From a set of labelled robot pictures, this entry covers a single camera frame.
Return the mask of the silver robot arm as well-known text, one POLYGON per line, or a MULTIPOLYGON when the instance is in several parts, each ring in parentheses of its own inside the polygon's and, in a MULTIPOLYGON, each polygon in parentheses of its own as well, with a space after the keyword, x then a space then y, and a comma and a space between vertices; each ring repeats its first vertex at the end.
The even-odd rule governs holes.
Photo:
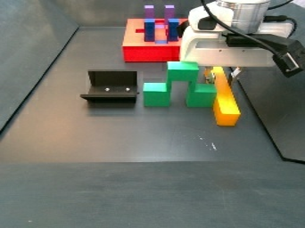
POLYGON ((178 26, 180 59, 204 67, 272 67, 285 76, 300 68, 289 39, 293 26, 268 21, 271 0, 215 0, 190 10, 178 26))

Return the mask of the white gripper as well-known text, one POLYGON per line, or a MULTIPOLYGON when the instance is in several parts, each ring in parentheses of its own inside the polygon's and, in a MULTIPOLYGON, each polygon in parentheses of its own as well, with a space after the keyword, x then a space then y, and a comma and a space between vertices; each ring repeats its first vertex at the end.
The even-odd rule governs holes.
MULTIPOLYGON (((247 35, 271 34, 289 38, 293 24, 287 20, 265 21, 267 5, 208 5, 215 17, 231 28, 247 35)), ((195 61, 205 66, 208 84, 215 83, 213 66, 231 68, 235 82, 243 72, 240 67, 273 67, 273 53, 259 47, 229 47, 227 36, 237 35, 209 15, 204 6, 190 10, 182 29, 180 60, 195 61)))

